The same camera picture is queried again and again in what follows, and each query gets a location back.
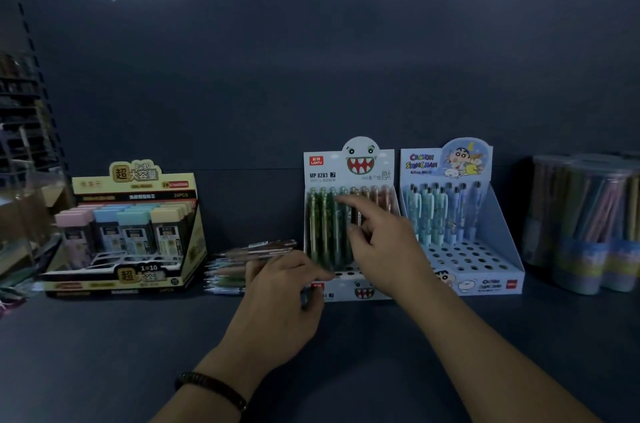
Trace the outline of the person's right hand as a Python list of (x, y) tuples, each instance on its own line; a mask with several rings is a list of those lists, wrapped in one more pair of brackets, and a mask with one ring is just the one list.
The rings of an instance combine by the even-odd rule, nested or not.
[(364, 216), (363, 225), (372, 227), (372, 257), (367, 265), (359, 266), (377, 289), (400, 305), (445, 293), (447, 285), (436, 277), (407, 219), (366, 197), (341, 195), (337, 200), (359, 210)]

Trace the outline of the person's left hand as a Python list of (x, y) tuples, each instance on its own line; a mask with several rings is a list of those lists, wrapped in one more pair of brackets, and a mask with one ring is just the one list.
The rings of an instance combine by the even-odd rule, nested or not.
[(291, 251), (255, 273), (218, 350), (250, 354), (274, 369), (300, 352), (316, 334), (324, 307), (321, 290), (300, 284), (300, 265), (317, 264)]

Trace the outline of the bundle of colourful pens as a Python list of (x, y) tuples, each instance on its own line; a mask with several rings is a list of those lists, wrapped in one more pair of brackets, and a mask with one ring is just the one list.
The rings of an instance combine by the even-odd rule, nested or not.
[(218, 253), (206, 262), (204, 291), (215, 296), (241, 297), (246, 291), (246, 265), (266, 263), (271, 258), (292, 251), (296, 240), (263, 241)]

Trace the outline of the person's right forearm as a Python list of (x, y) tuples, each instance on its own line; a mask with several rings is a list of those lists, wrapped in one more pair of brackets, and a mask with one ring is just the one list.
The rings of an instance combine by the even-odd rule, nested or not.
[(603, 423), (432, 273), (389, 294), (420, 327), (473, 423)]

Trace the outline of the person's left forearm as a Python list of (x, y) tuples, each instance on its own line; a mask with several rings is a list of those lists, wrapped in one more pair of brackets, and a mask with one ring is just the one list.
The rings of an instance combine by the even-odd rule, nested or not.
[(214, 349), (174, 382), (170, 400), (148, 423), (239, 423), (261, 381), (275, 366)]

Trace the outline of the row of green and pink pens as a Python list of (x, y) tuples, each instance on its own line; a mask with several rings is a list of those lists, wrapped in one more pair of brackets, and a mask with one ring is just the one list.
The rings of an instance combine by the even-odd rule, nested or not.
[(366, 197), (397, 213), (397, 196), (389, 184), (310, 187), (305, 200), (305, 252), (315, 264), (335, 272), (349, 270), (354, 262), (348, 226), (364, 223), (359, 210), (336, 200), (341, 195)]

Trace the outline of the white monster pen display box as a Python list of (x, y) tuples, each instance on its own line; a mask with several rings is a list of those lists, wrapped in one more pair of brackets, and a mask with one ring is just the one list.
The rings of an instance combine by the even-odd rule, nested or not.
[[(348, 140), (339, 151), (306, 152), (303, 155), (303, 165), (305, 200), (310, 187), (389, 184), (395, 189), (394, 150), (380, 149), (371, 138), (366, 136), (356, 136)], [(400, 213), (397, 199), (397, 213), (394, 215), (399, 216)], [(322, 289), (324, 300), (328, 303), (389, 299), (364, 277), (355, 260), (349, 270), (333, 272), (335, 278), (332, 281), (314, 283), (314, 286)]]

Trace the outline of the row of pale blue pens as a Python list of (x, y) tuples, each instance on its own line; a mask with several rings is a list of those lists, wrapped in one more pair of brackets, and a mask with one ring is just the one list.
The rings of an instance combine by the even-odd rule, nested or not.
[(489, 183), (480, 181), (403, 186), (403, 212), (423, 247), (475, 242)]

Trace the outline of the yellow lead case display box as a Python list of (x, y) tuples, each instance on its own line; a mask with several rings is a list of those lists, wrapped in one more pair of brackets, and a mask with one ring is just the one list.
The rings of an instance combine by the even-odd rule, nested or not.
[(167, 173), (153, 160), (114, 161), (104, 176), (72, 178), (75, 207), (91, 204), (192, 202), (191, 223), (183, 257), (98, 254), (88, 264), (72, 262), (61, 243), (40, 277), (48, 296), (137, 294), (184, 289), (207, 257), (204, 227), (193, 173)]

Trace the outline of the blue cartoon pen display box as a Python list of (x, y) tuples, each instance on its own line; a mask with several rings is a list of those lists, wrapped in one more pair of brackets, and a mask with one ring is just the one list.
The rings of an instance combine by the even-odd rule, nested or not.
[[(475, 242), (420, 244), (438, 278), (459, 296), (521, 294), (524, 266), (491, 184), (493, 147), (479, 138), (461, 137), (443, 147), (402, 149), (399, 159), (400, 189), (412, 183), (489, 183)], [(406, 217), (403, 194), (401, 213)]]

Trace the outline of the clear tub of coloured pencils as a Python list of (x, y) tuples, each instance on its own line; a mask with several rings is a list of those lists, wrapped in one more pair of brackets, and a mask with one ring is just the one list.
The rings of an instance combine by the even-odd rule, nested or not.
[(573, 159), (568, 155), (532, 157), (533, 176), (529, 209), (521, 244), (523, 262), (547, 268), (553, 262)]
[(600, 291), (612, 233), (623, 212), (633, 170), (619, 156), (572, 157), (552, 265), (552, 279), (562, 289), (581, 296)]
[(619, 159), (631, 174), (620, 199), (601, 286), (631, 292), (640, 276), (640, 157)]

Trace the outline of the rows of pastel lead cases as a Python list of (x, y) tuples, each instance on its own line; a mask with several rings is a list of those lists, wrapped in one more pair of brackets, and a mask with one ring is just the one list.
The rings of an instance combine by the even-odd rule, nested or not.
[(72, 262), (88, 264), (98, 254), (183, 257), (191, 223), (192, 202), (91, 204), (54, 216)]

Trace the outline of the clear plastic organizer box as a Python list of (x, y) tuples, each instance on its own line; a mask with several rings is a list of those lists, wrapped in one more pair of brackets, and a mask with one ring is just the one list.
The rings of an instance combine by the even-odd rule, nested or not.
[(54, 214), (69, 206), (59, 170), (0, 171), (0, 287), (37, 277), (61, 243)]

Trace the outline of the perforated metal shelf upright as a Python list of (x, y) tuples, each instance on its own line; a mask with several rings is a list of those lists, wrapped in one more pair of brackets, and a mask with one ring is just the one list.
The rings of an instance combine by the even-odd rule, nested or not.
[(67, 174), (22, 0), (0, 0), (0, 142), (0, 173), (28, 160), (28, 170)]

